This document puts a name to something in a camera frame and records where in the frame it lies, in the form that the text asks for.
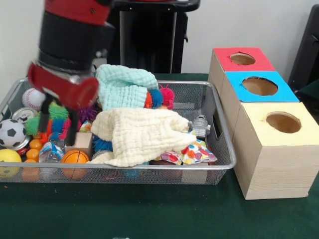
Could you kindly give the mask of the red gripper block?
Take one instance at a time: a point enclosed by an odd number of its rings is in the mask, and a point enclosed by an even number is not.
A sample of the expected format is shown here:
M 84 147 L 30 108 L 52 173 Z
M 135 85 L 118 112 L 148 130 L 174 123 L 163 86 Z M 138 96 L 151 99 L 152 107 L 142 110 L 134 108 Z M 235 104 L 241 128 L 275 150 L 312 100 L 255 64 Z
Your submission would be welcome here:
M 49 121 L 49 106 L 53 97 L 58 99 L 67 108 L 70 127 L 67 131 L 66 144 L 73 146 L 77 132 L 77 109 L 85 108 L 94 103 L 97 98 L 99 82 L 93 77 L 85 77 L 79 83 L 62 78 L 47 71 L 40 65 L 31 63 L 27 77 L 30 84 L 37 90 L 46 93 L 41 106 L 39 131 L 46 132 Z

